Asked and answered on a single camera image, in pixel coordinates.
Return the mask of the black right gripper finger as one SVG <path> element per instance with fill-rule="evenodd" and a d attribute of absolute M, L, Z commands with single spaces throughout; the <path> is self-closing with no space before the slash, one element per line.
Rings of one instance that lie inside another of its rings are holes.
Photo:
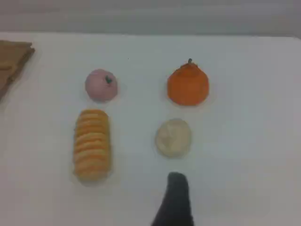
<path fill-rule="evenodd" d="M 166 192 L 152 225 L 194 226 L 189 184 L 184 174 L 179 172 L 168 174 Z"/>

